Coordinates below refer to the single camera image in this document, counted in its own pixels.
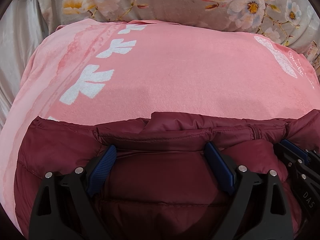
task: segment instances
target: pink blanket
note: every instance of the pink blanket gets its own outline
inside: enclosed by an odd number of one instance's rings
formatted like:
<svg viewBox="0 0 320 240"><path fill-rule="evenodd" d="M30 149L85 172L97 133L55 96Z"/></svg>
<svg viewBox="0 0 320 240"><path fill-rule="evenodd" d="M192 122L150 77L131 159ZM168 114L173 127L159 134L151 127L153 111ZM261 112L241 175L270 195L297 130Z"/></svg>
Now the pink blanket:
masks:
<svg viewBox="0 0 320 240"><path fill-rule="evenodd" d="M38 115L94 125L154 111L270 119L314 108L320 86L313 67L261 35L87 19L50 35L28 63L0 135L0 202L18 227L17 154Z"/></svg>

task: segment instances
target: round metal rivet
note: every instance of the round metal rivet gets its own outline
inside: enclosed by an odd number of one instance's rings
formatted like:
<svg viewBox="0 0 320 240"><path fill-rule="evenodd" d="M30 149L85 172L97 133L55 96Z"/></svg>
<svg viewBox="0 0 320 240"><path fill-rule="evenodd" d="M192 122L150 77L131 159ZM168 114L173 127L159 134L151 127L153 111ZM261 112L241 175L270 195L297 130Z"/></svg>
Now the round metal rivet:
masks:
<svg viewBox="0 0 320 240"><path fill-rule="evenodd" d="M78 168L75 169L75 173L76 174L80 174L82 172L83 172L83 168L82 167L78 167Z"/></svg>
<svg viewBox="0 0 320 240"><path fill-rule="evenodd" d="M273 177L277 176L277 172L275 170L271 170L271 171L269 171L269 173Z"/></svg>
<svg viewBox="0 0 320 240"><path fill-rule="evenodd" d="M241 172L246 172L246 171L248 170L247 167L244 166L244 165L240 165L240 166L238 167L238 169L239 169L239 171L241 171Z"/></svg>
<svg viewBox="0 0 320 240"><path fill-rule="evenodd" d="M48 179L48 178L51 178L51 176L52 176L52 172L47 172L46 174L45 174L45 177Z"/></svg>

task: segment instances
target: white satin curtain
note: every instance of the white satin curtain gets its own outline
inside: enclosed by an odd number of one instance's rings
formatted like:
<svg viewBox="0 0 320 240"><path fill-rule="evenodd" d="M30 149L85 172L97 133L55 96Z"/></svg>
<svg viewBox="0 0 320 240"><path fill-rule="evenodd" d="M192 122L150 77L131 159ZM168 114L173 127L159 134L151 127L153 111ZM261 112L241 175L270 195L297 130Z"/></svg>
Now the white satin curtain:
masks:
<svg viewBox="0 0 320 240"><path fill-rule="evenodd" d="M0 132L45 32L37 0L13 0L0 20Z"/></svg>

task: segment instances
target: blue gripper pad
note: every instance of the blue gripper pad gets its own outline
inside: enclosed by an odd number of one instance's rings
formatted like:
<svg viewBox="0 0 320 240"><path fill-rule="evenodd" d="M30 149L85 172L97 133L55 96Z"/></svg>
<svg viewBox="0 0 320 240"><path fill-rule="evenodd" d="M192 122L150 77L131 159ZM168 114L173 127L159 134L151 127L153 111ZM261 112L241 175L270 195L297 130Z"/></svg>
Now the blue gripper pad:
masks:
<svg viewBox="0 0 320 240"><path fill-rule="evenodd" d="M233 195L235 192L236 174L232 172L224 162L218 150L209 142L204 148L204 157L206 158L220 188Z"/></svg>
<svg viewBox="0 0 320 240"><path fill-rule="evenodd" d="M101 191L103 183L106 181L116 158L116 147L111 145L89 176L87 194L90 197Z"/></svg>
<svg viewBox="0 0 320 240"><path fill-rule="evenodd" d="M309 164L309 159L308 159L308 153L305 151L301 150L298 146L294 145L292 142L288 140L282 140L280 142L284 147L287 147L290 151L294 152L296 155L298 155L302 160L304 160L304 164L308 165Z"/></svg>

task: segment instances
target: floral blanket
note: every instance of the floral blanket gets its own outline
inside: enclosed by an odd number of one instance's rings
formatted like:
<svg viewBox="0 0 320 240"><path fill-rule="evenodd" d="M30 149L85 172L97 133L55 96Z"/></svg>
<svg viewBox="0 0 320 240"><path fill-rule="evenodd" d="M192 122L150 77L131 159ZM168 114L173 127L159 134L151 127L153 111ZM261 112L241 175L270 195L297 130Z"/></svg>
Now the floral blanket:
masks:
<svg viewBox="0 0 320 240"><path fill-rule="evenodd" d="M162 20L262 34L303 53L320 76L320 20L308 0L39 0L39 4L49 33L59 25L93 18Z"/></svg>

